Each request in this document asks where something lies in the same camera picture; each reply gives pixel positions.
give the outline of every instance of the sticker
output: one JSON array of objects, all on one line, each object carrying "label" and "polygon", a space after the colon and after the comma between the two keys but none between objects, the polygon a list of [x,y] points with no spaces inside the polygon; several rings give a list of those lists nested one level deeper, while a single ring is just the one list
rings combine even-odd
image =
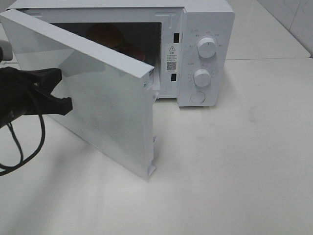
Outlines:
[{"label": "sticker", "polygon": [[177,72],[178,71],[178,58],[179,58],[179,45],[178,44],[165,44],[165,71]]}]

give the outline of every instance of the microwave oven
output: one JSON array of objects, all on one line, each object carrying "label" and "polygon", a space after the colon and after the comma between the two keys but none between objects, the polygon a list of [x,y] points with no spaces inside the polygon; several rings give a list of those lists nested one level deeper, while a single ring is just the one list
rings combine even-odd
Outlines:
[{"label": "microwave oven", "polygon": [[60,68],[53,116],[147,178],[152,104],[212,106],[234,21],[226,0],[17,0],[0,21],[22,70]]}]

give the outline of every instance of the white table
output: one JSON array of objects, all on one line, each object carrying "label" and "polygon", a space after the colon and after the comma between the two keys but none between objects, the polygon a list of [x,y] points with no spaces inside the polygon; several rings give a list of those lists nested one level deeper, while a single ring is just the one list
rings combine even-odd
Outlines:
[{"label": "white table", "polygon": [[[216,107],[157,102],[149,182],[46,117],[39,155],[0,178],[0,234],[312,234],[312,74],[312,59],[227,61]],[[29,154],[38,118],[14,127]]]}]

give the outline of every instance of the wire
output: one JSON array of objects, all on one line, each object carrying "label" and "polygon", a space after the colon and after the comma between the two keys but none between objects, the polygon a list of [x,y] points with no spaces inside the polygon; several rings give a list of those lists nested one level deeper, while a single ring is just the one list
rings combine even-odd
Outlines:
[{"label": "wire", "polygon": [[[27,94],[28,94],[29,97],[31,98],[31,100],[32,100],[32,102],[33,102],[33,104],[34,104],[34,106],[35,106],[36,112],[38,113],[38,117],[39,117],[39,121],[40,121],[40,126],[41,126],[42,134],[41,134],[40,143],[39,143],[37,149],[36,149],[28,158],[26,158],[25,160],[23,159],[23,155],[21,155],[21,161],[20,161],[20,163],[18,163],[18,164],[15,165],[15,166],[5,166],[5,165],[1,165],[1,166],[4,166],[5,169],[1,167],[1,168],[4,169],[4,170],[0,172],[0,176],[3,176],[3,175],[6,175],[6,174],[10,173],[10,172],[12,172],[12,171],[14,171],[14,170],[16,170],[16,169],[22,167],[23,165],[25,165],[26,163],[28,163],[30,160],[32,160],[32,159],[40,152],[40,150],[41,150],[41,148],[43,147],[44,142],[45,142],[45,122],[44,122],[44,118],[43,118],[42,112],[41,112],[41,110],[40,110],[39,104],[38,104],[38,102],[37,102],[35,96],[34,96],[27,88],[25,88],[17,79],[13,79],[13,80],[14,80],[18,85],[20,85],[21,87],[23,87],[23,89],[27,92]],[[14,138],[15,133],[14,133],[12,124],[10,123],[10,124],[8,125],[8,127],[9,127],[9,129],[10,129],[10,131],[11,131],[11,134],[12,134],[13,138]]]},{"label": "wire", "polygon": [[10,130],[10,132],[11,132],[11,135],[12,135],[12,137],[13,137],[13,140],[14,140],[16,146],[17,146],[18,149],[19,149],[19,152],[20,152],[20,155],[21,155],[21,159],[20,159],[20,163],[21,163],[21,162],[24,160],[24,154],[23,154],[23,150],[22,150],[21,144],[20,144],[18,138],[17,138],[16,135],[15,135],[15,132],[14,132],[12,123],[7,124],[7,126],[8,126],[8,128],[9,128],[9,130]]},{"label": "wire", "polygon": [[[13,137],[13,140],[14,140],[15,144],[17,145],[18,149],[19,149],[19,152],[20,152],[20,155],[21,155],[21,159],[20,159],[20,163],[21,163],[23,161],[23,159],[24,159],[24,154],[23,154],[23,151],[22,151],[22,147],[20,145],[20,142],[19,142],[18,138],[15,135],[12,123],[8,123],[7,127],[9,128],[9,130],[11,132],[11,135]],[[10,167],[0,163],[0,168],[3,169],[3,170],[7,170]]]}]

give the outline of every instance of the white knob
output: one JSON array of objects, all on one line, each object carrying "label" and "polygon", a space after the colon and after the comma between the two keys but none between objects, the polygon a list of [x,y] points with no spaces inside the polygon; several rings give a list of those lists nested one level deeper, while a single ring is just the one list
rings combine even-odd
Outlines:
[{"label": "white knob", "polygon": [[205,37],[198,42],[198,53],[203,58],[210,58],[216,53],[217,42],[214,38]]},{"label": "white knob", "polygon": [[197,70],[194,73],[195,85],[197,87],[206,87],[211,83],[211,74],[208,70]]}]

